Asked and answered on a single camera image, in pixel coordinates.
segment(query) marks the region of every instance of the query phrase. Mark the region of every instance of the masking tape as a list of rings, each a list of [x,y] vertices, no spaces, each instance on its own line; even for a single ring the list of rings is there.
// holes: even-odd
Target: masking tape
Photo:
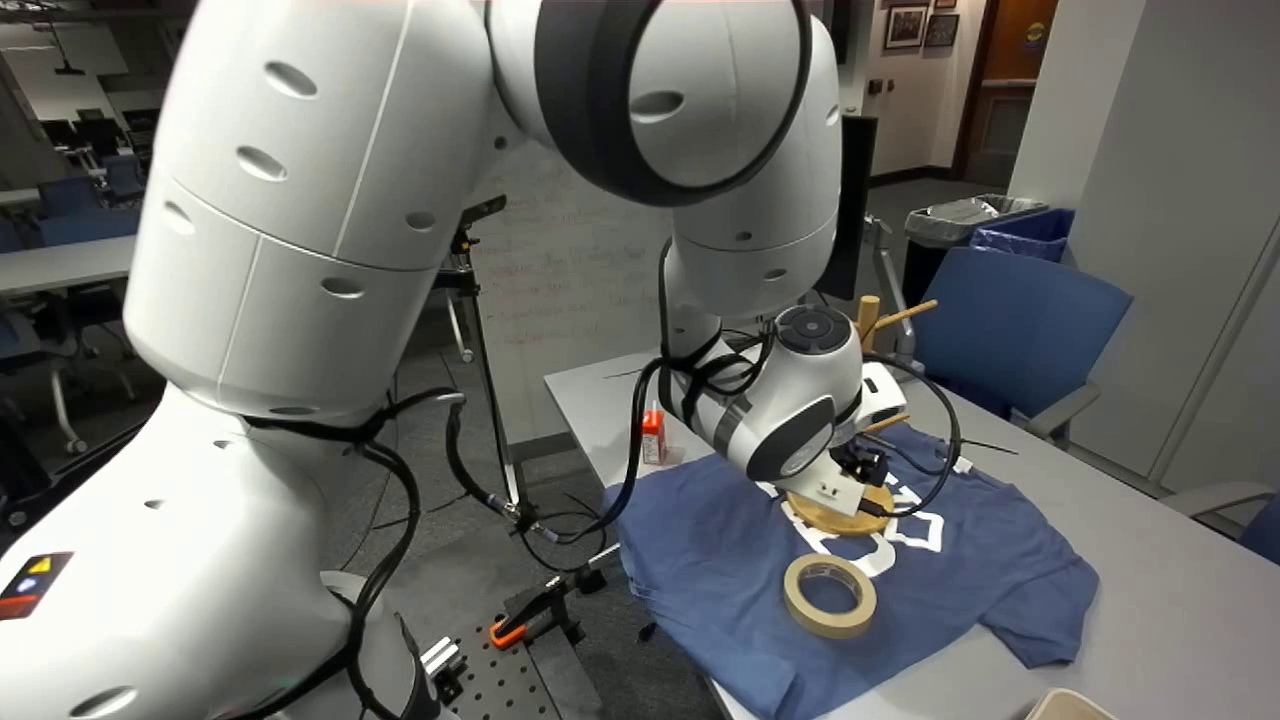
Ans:
[[[847,613],[826,613],[810,603],[806,575],[828,575],[854,594]],[[828,637],[828,641],[854,641],[859,637],[878,618],[878,586],[841,555],[795,555],[784,572],[784,602],[802,628]]]

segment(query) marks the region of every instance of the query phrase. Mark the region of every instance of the floor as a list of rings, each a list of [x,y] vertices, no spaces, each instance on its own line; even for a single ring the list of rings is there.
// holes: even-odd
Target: floor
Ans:
[[[541,386],[546,373],[651,344],[651,337],[643,332],[651,328],[651,305],[643,287],[651,287],[651,249],[659,246],[659,223],[649,215],[649,207],[624,207],[616,202],[593,197],[593,207],[585,213],[585,222],[576,215],[574,234],[554,234],[562,213],[550,207],[574,207],[574,192],[562,188],[565,197],[557,197],[554,179],[541,192],[541,202],[529,202],[524,207],[513,207],[504,215],[502,234],[507,238],[492,234],[485,261],[476,255],[476,267],[487,305],[485,337],[492,349],[495,375],[504,375],[502,392],[517,392],[517,402],[504,406],[504,411],[517,409],[517,419],[507,419],[507,427],[521,427],[529,436],[557,436],[565,434],[565,423],[554,411],[550,392]],[[917,204],[958,202],[974,192],[974,183],[944,179],[891,183],[873,192],[867,213],[899,222]],[[624,246],[624,238],[637,234],[631,223],[624,223],[629,215],[643,223],[643,249]],[[146,419],[161,396],[161,380],[141,366],[134,366],[134,380],[146,389],[146,402],[136,406],[126,406],[121,389],[105,367],[80,367],[73,375],[73,416],[92,443]],[[485,406],[485,380],[476,366],[464,366],[455,357],[440,305],[427,305],[404,351],[397,392],[404,396],[431,386],[455,386],[471,396],[460,449],[467,469],[487,489],[495,489],[502,469],[492,416]],[[43,375],[10,375],[0,392],[28,409],[23,436],[36,449],[36,455],[47,469],[64,463],[61,436],[47,416]],[[513,540],[513,533],[495,518],[487,518],[471,501],[460,501],[460,489],[452,486],[446,463],[440,409],[410,411],[397,427],[390,427],[383,440],[393,440],[415,469],[427,510],[415,543],[402,575],[393,579],[393,602],[421,641],[455,631],[476,618],[495,613],[504,596],[550,579],[550,572]],[[600,498],[600,486],[576,454],[529,462],[524,481],[529,498],[546,512],[595,505]],[[331,489],[327,512],[327,563],[361,572],[374,567],[374,560],[393,543],[397,528],[381,525],[397,525],[404,505],[381,473],[369,473]],[[641,628],[649,625],[649,618],[643,610],[637,610],[616,567],[608,567],[608,579],[611,586],[600,596],[574,596],[574,613],[585,628],[581,657],[608,717],[721,717],[715,696],[675,644],[668,644],[663,637],[641,644]]]

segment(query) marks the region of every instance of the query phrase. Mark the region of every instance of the table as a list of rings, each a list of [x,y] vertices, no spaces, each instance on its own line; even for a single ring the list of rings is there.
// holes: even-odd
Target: table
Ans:
[[[55,292],[129,278],[134,238],[55,246],[0,255],[0,298]]]
[[[600,486],[624,478],[629,396],[643,360],[620,357],[550,375]],[[903,392],[914,416],[941,411],[919,386]],[[1102,572],[1084,649],[1074,668],[1030,671],[994,631],[974,628],[838,717],[1021,717],[1057,683],[1088,694],[1126,720],[1275,717],[1275,563],[966,402],[958,411],[967,440],[1015,454],[966,449],[966,455],[1015,486]],[[668,423],[668,449],[675,462],[710,455],[682,423]]]
[[[42,188],[10,188],[0,192],[0,213],[42,204]]]

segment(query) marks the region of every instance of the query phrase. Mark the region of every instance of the white tabletop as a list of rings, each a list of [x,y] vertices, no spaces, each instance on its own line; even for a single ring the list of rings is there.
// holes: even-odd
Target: white tabletop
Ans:
[[[0,192],[0,207],[28,207],[42,204],[42,188],[10,188]]]
[[[629,396],[649,357],[550,375],[595,478],[624,478]],[[914,416],[941,427],[935,402],[909,386]],[[1280,567],[1170,512],[1121,481],[958,402],[966,449],[988,478],[1015,486],[1102,572],[1074,668],[1021,668],[985,628],[914,665],[838,717],[1021,717],[1052,683],[1080,688],[1126,720],[1233,717],[1280,710]],[[668,423],[682,462],[710,455]]]
[[[55,292],[129,278],[134,238],[55,246],[0,255],[0,298]]]

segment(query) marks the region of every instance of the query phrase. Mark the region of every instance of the desk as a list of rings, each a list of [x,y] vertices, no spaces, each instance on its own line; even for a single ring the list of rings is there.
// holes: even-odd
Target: desk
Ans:
[[[0,192],[0,213],[10,213],[10,207],[31,207],[31,204],[42,204],[42,188]]]
[[[620,357],[550,375],[605,486],[624,481],[629,406],[643,360]],[[941,411],[926,389],[909,386],[909,402],[919,419]],[[958,411],[966,436],[1015,454],[967,449],[966,455],[1015,486],[1102,572],[1080,661],[1030,671],[996,637],[974,628],[838,717],[1015,717],[1052,683],[1080,688],[1126,720],[1275,717],[1275,563],[966,402],[958,402]],[[668,423],[668,449],[675,462],[710,455],[682,423]]]
[[[134,238],[0,255],[0,298],[55,292],[129,278]]]

